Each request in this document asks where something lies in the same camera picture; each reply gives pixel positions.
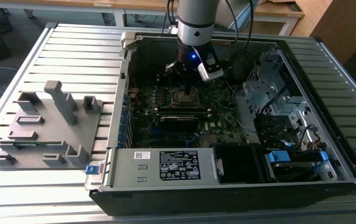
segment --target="wooden cabinet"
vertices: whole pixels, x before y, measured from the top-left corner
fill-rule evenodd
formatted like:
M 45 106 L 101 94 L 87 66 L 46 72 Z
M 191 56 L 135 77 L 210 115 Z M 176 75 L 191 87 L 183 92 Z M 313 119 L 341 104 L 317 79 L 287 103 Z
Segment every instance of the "wooden cabinet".
M 356 51 L 356 0 L 295 0 L 305 17 L 293 36 L 317 36 L 341 63 Z

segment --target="gray plastic peg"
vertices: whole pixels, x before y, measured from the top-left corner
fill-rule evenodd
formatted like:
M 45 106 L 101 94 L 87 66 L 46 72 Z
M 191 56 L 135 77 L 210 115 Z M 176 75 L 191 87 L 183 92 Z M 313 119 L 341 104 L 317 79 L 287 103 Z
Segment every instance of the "gray plastic peg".
M 60 81 L 46 81 L 45 83 L 45 93 L 50 94 L 55 106 L 59 109 L 59 112 L 61 113 L 67 124 L 73 125 L 76 123 L 76 116 L 73 114 L 71 105 L 68 104 L 68 101 L 65 99 L 65 95 L 61 91 L 61 82 Z

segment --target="wooden desk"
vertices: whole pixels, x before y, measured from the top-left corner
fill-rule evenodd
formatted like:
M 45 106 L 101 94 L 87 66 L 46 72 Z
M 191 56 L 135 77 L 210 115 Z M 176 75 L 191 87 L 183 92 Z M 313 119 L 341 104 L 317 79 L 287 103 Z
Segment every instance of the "wooden desk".
M 1 8 L 113 13 L 116 26 L 125 26 L 125 14 L 164 16 L 167 0 L 0 0 Z M 285 3 L 266 2 L 255 9 L 255 21 L 283 23 L 279 35 L 290 35 L 302 12 L 294 12 Z
M 113 12 L 116 12 L 116 26 L 124 26 L 125 21 L 121 15 L 125 14 L 164 15 L 166 3 L 167 0 L 115 0 Z M 286 3 L 265 2 L 255 8 L 254 20 L 283 23 L 279 35 L 290 35 L 298 19 L 303 16 L 303 12 L 291 11 Z
M 0 8 L 112 13 L 115 0 L 0 0 Z

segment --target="floor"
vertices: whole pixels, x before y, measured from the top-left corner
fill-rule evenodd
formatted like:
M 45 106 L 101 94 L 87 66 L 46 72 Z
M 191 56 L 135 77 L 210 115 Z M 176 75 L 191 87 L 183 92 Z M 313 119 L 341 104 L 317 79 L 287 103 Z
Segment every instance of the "floor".
M 0 67 L 12 67 L 18 69 L 36 39 L 48 22 L 85 24 L 85 25 L 115 25 L 113 15 L 100 13 L 60 12 L 34 10 L 34 18 L 28 19 L 21 9 L 9 9 L 9 22 L 13 30 L 2 35 L 6 46 L 10 48 L 12 55 L 0 61 Z M 132 15 L 127 15 L 127 25 L 135 27 L 160 28 L 163 16 L 139 15 L 141 22 L 135 22 Z M 346 70 L 356 80 L 356 53 L 345 65 Z M 13 78 L 14 72 L 0 70 L 0 94 L 6 89 L 8 83 Z

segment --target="barcode sticker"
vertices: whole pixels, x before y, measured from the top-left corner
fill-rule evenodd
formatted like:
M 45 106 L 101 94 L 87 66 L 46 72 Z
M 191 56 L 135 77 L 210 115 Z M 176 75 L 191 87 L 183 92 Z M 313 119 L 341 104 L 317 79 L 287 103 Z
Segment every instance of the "barcode sticker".
M 135 160 L 150 160 L 150 152 L 135 152 Z
M 95 6 L 111 7 L 111 4 L 93 4 Z

